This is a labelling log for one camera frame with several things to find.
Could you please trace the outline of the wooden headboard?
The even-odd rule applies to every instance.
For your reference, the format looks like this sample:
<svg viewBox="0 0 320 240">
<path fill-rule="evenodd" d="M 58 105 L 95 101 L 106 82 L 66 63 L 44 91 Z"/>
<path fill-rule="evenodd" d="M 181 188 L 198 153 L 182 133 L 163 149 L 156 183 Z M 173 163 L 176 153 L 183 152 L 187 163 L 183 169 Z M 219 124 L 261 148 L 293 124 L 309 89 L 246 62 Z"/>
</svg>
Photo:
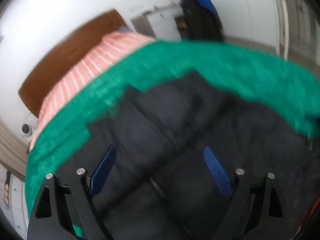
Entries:
<svg viewBox="0 0 320 240">
<path fill-rule="evenodd" d="M 126 23 L 116 9 L 111 9 L 75 29 L 53 47 L 33 68 L 18 95 L 25 107 L 39 116 L 44 98 L 62 77 L 78 63 L 102 37 Z"/>
</svg>

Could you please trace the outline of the white desk with drawer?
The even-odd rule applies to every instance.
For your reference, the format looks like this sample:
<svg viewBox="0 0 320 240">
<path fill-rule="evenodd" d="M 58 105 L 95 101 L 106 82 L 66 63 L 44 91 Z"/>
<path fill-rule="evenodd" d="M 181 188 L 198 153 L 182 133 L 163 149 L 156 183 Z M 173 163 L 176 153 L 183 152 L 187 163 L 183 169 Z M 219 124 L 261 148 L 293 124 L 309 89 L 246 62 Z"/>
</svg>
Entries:
<svg viewBox="0 0 320 240">
<path fill-rule="evenodd" d="M 136 32 L 158 40 L 181 40 L 175 18 L 183 16 L 179 5 L 146 11 L 130 19 Z"/>
</svg>

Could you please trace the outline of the black puffer jacket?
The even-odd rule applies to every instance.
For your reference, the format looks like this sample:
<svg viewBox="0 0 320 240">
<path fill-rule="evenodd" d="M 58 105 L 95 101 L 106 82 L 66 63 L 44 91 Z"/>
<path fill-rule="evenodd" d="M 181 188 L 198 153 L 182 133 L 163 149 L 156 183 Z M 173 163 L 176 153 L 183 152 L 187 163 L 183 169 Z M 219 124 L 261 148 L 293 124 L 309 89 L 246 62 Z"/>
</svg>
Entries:
<svg viewBox="0 0 320 240">
<path fill-rule="evenodd" d="M 273 173 L 294 235 L 319 197 L 319 156 L 274 110 L 218 90 L 193 72 L 146 92 L 128 88 L 115 116 L 88 126 L 89 139 L 59 167 L 61 183 L 95 171 L 117 151 L 93 199 L 114 239 L 209 239 L 229 198 L 204 158 L 208 147 L 235 187 L 234 170 Z"/>
</svg>

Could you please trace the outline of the white side cabinet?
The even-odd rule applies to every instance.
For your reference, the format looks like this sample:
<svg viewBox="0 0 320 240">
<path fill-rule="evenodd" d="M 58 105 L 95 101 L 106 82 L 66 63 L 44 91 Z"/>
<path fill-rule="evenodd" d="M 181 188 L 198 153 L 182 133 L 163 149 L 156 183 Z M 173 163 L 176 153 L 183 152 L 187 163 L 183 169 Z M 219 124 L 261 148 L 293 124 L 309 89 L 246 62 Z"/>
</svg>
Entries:
<svg viewBox="0 0 320 240">
<path fill-rule="evenodd" d="M 3 165 L 0 169 L 1 209 L 22 239 L 27 239 L 28 211 L 24 196 L 24 182 Z"/>
</svg>

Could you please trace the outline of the green patterned bedspread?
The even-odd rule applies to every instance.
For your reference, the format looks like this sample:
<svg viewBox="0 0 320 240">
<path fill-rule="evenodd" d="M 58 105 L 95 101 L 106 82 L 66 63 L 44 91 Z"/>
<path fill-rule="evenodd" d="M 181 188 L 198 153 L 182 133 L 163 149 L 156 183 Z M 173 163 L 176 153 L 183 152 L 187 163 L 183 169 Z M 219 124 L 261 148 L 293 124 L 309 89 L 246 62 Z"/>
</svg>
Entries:
<svg viewBox="0 0 320 240">
<path fill-rule="evenodd" d="M 258 51 L 218 42 L 147 43 L 86 85 L 62 107 L 37 137 L 27 162 L 25 198 L 31 216 L 43 180 L 89 139 L 89 124 L 115 116 L 130 87 L 146 92 L 196 72 L 214 88 L 277 112 L 319 156 L 319 125 L 305 119 L 319 114 L 319 82 L 300 66 Z M 87 239 L 66 196 L 73 228 Z M 291 239 L 319 239 L 319 197 Z"/>
</svg>

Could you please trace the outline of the pink plaid bed sheet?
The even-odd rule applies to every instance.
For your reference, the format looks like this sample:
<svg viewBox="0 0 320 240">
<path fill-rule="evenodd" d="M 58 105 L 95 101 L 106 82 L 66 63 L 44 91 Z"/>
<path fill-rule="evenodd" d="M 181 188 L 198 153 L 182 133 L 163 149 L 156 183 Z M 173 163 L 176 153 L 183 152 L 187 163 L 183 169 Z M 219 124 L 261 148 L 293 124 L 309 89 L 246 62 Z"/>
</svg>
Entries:
<svg viewBox="0 0 320 240">
<path fill-rule="evenodd" d="M 114 31 L 103 36 L 102 41 L 75 64 L 44 98 L 29 149 L 33 148 L 37 137 L 57 112 L 86 85 L 127 55 L 154 40 L 133 31 Z"/>
</svg>

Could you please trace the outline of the black and blue hanging coat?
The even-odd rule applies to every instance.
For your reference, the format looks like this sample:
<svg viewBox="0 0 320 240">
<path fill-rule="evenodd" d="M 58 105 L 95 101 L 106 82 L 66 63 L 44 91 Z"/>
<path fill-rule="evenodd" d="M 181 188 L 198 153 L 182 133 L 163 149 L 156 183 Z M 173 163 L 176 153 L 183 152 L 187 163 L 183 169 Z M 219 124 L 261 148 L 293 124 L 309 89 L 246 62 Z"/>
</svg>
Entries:
<svg viewBox="0 0 320 240">
<path fill-rule="evenodd" d="M 182 0 L 190 40 L 223 41 L 223 26 L 211 0 Z"/>
</svg>

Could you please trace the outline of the white wardrobe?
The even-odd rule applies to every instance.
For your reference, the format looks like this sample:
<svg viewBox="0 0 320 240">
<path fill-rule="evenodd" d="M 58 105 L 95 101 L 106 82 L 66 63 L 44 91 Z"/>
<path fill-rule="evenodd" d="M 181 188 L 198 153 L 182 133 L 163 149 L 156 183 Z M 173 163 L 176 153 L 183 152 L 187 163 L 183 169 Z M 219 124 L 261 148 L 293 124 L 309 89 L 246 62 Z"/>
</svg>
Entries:
<svg viewBox="0 0 320 240">
<path fill-rule="evenodd" d="M 319 63 L 319 16 L 307 0 L 211 0 L 228 38 Z"/>
</svg>

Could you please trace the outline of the white round fan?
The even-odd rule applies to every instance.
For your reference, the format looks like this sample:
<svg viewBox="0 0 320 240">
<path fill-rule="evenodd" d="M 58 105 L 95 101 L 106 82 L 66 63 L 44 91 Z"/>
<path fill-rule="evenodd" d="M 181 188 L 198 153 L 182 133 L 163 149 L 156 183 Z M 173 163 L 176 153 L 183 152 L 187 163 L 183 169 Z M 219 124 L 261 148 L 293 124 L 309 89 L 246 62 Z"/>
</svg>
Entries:
<svg viewBox="0 0 320 240">
<path fill-rule="evenodd" d="M 34 129 L 31 126 L 29 126 L 28 124 L 23 124 L 21 126 L 21 132 L 24 139 L 31 141 L 34 133 Z"/>
</svg>

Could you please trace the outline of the beige curtain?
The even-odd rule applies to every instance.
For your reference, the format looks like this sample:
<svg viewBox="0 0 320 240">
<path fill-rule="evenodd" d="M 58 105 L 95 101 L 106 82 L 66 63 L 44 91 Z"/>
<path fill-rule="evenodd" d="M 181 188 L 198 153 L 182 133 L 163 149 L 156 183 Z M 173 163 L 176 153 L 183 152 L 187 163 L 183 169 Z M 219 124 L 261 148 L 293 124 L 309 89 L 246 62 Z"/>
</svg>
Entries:
<svg viewBox="0 0 320 240">
<path fill-rule="evenodd" d="M 24 181 L 27 167 L 28 147 L 8 129 L 2 120 L 0 125 L 0 147 L 1 164 L 15 176 Z"/>
</svg>

